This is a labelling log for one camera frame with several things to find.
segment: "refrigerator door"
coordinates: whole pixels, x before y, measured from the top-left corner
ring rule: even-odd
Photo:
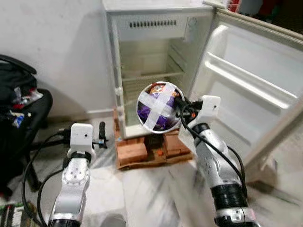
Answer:
[[[247,165],[303,108],[303,40],[299,34],[219,10],[203,53],[191,101],[221,97],[211,124]],[[179,138],[191,148],[183,127]]]
[[[203,0],[203,4],[209,5],[209,6],[214,6],[217,8],[226,8],[227,2],[229,0]]]

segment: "silver arm segment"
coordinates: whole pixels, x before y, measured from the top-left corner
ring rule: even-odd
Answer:
[[[204,130],[200,134],[204,136],[211,144],[221,151],[235,165],[236,162],[229,155],[227,145],[219,136],[211,129]],[[203,171],[209,187],[215,187],[224,184],[237,183],[241,185],[241,181],[233,168],[212,148],[207,144],[195,140],[196,154],[198,158],[199,168]]]
[[[62,188],[49,218],[50,227],[79,227],[82,223],[89,187],[90,160],[96,157],[92,149],[93,127],[75,123],[71,127],[71,157],[62,174]]]
[[[62,174],[62,188],[56,198],[50,220],[68,219],[82,222],[89,186],[89,162],[73,158]]]
[[[220,98],[203,96],[200,100],[203,101],[202,109],[188,126],[217,148],[234,166],[237,166],[237,162],[229,154],[226,143],[208,126],[208,123],[211,123],[218,114]],[[253,209],[247,205],[242,190],[243,185],[235,170],[222,156],[198,137],[195,138],[194,144],[197,168],[204,173],[214,198],[216,224],[219,227],[259,227]]]

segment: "marble floor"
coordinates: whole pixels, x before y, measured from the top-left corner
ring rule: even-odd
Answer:
[[[122,214],[129,227],[216,226],[210,190],[196,170],[194,161],[168,167],[118,171],[115,166],[112,118],[94,119],[89,123],[98,129],[100,121],[106,122],[108,149],[96,149],[97,160],[91,165],[87,205],[81,226],[99,227],[111,213]],[[37,140],[43,140],[58,128],[69,124],[52,124],[47,130],[39,132]],[[97,130],[94,131],[94,137],[98,137]],[[290,152],[295,159],[289,155],[285,157],[285,151],[289,150],[287,148],[294,141],[296,148]],[[303,127],[283,142],[274,153],[278,164],[278,184],[271,185],[266,179],[262,179],[248,186],[249,204],[264,227],[303,227],[301,145],[303,146]],[[66,153],[67,148],[61,145],[44,149],[34,163],[39,178],[44,179],[50,172],[60,169]],[[9,202],[21,201],[21,185],[18,180],[20,178],[11,184],[14,193]],[[46,220],[60,188],[60,175],[51,178],[45,185],[42,210]],[[27,185],[27,199],[36,204],[36,197],[37,194],[32,193]]]

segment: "refrigerator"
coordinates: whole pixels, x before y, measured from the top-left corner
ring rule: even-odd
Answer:
[[[244,164],[265,160],[269,145],[303,109],[303,37],[231,13],[221,1],[103,0],[108,73],[123,139],[150,134],[137,119],[140,92],[168,81],[190,101],[221,97],[210,127]],[[182,128],[179,138],[192,150]]]

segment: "black chair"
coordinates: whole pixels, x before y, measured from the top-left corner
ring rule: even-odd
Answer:
[[[25,70],[31,74],[37,73],[31,66],[5,55],[0,55],[0,61],[6,61],[18,67],[20,70]],[[32,144],[33,140],[38,130],[45,126],[47,115],[53,104],[52,95],[48,90],[38,89],[38,91],[43,94],[43,97],[19,110],[19,112],[23,112],[24,114],[28,112],[32,114],[25,131],[21,132],[19,129],[11,127],[8,131],[1,132],[5,133],[10,143],[8,146],[9,149],[2,151],[0,157],[0,192],[5,196],[11,196],[12,194],[12,191],[6,187],[8,181],[14,176],[22,174],[24,166],[20,159],[25,157],[28,163],[30,161],[30,151],[37,148],[37,144]],[[32,165],[29,169],[27,181],[32,191],[39,189],[41,183]]]

